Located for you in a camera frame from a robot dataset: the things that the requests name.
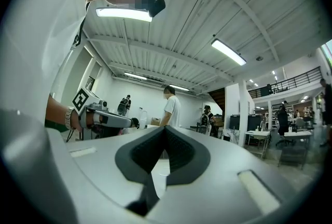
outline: robotic hand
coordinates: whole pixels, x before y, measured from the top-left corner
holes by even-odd
[[[74,109],[78,114],[79,124],[82,128],[93,129],[97,134],[109,134],[113,128],[128,128],[132,120],[118,114],[108,112],[107,102],[101,100],[90,90],[81,88],[73,99]],[[93,112],[93,126],[88,126],[87,113]]]

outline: bracelet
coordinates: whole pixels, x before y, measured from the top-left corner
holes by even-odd
[[[64,124],[66,125],[66,127],[69,130],[73,130],[74,129],[71,126],[71,115],[72,115],[73,110],[74,110],[73,107],[69,107],[68,110],[67,110],[67,112],[66,112],[66,115],[64,117]]]

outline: railing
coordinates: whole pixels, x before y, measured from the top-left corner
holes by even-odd
[[[270,88],[266,86],[263,88],[251,90],[249,91],[249,94],[253,99],[257,97],[264,97],[267,95],[276,94],[290,89],[298,88],[305,84],[320,80],[321,78],[322,78],[322,73],[319,66],[313,70],[305,72],[296,77],[275,84],[271,84]]]

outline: ceiling light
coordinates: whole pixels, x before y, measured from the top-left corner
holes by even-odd
[[[130,74],[130,73],[125,73],[125,75],[130,76],[130,77],[134,77],[134,78],[139,78],[139,79],[142,79],[142,80],[146,80],[147,79],[146,77],[141,77],[141,76],[133,75],[133,74]]]
[[[239,65],[244,65],[247,62],[239,56],[236,52],[234,52],[231,48],[223,44],[220,40],[215,39],[211,43],[213,48],[216,48],[218,51],[222,52],[223,54],[227,55],[228,57],[232,58],[235,62],[237,62]]]
[[[123,9],[115,7],[97,8],[95,10],[98,17],[116,17],[116,18],[128,18],[138,19],[142,21],[152,21],[152,17],[149,16],[147,11]]]
[[[181,88],[181,87],[178,87],[178,86],[175,86],[175,85],[170,85],[170,87],[173,87],[174,89],[181,89],[181,90],[184,90],[184,91],[189,91],[188,89]]]

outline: staircase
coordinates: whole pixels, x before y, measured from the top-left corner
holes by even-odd
[[[214,99],[214,101],[223,110],[223,121],[224,121],[224,116],[225,116],[225,88],[209,92],[209,95]]]

